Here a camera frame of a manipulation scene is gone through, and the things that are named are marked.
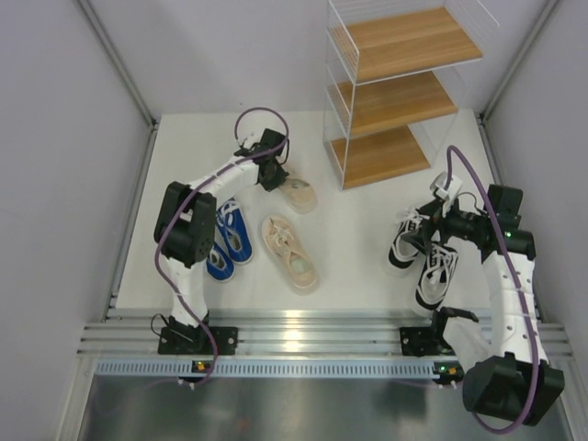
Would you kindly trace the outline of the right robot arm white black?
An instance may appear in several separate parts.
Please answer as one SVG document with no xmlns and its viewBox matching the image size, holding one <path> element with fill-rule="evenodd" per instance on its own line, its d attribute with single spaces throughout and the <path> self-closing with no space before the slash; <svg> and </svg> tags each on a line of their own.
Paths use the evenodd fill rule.
<svg viewBox="0 0 588 441">
<path fill-rule="evenodd" d="M 505 432 L 535 426 L 564 391 L 565 379 L 550 365 L 538 335 L 535 241 L 519 227 L 523 192 L 491 185 L 481 193 L 483 208 L 466 211 L 458 202 L 460 189 L 457 179 L 443 176 L 431 185 L 432 201 L 402 217 L 389 262 L 404 271 L 424 258 L 414 302 L 432 321 L 427 344 L 458 359 L 466 410 L 476 419 L 508 422 Z M 491 306 L 490 338 L 474 312 L 445 304 L 459 261 L 449 245 L 452 239 L 471 243 L 480 253 Z"/>
</svg>

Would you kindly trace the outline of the beige lace sneaker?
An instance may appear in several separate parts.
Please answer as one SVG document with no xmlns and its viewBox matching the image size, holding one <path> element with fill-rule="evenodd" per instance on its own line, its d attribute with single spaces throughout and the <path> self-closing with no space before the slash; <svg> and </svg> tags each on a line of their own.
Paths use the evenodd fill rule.
<svg viewBox="0 0 588 441">
<path fill-rule="evenodd" d="M 286 203 L 299 214 L 309 213 L 317 206 L 316 192 L 304 179 L 289 176 L 278 189 Z"/>
<path fill-rule="evenodd" d="M 261 237 L 268 254 L 293 288 L 306 293 L 316 287 L 317 269 L 289 220 L 278 214 L 268 215 L 261 225 Z"/>
</svg>

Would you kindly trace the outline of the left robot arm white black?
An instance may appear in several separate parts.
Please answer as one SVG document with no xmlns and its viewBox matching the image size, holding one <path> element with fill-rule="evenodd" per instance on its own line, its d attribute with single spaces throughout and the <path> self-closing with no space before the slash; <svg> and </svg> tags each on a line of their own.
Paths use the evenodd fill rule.
<svg viewBox="0 0 588 441">
<path fill-rule="evenodd" d="M 170 285 L 173 308 L 159 333 L 157 353 L 166 356 L 232 356 L 238 329 L 209 325 L 204 276 L 215 244 L 217 215 L 241 190 L 260 185 L 270 192 L 287 176 L 278 157 L 287 134 L 266 129 L 259 141 L 244 144 L 219 169 L 188 184 L 165 190 L 153 237 L 154 263 Z"/>
</svg>

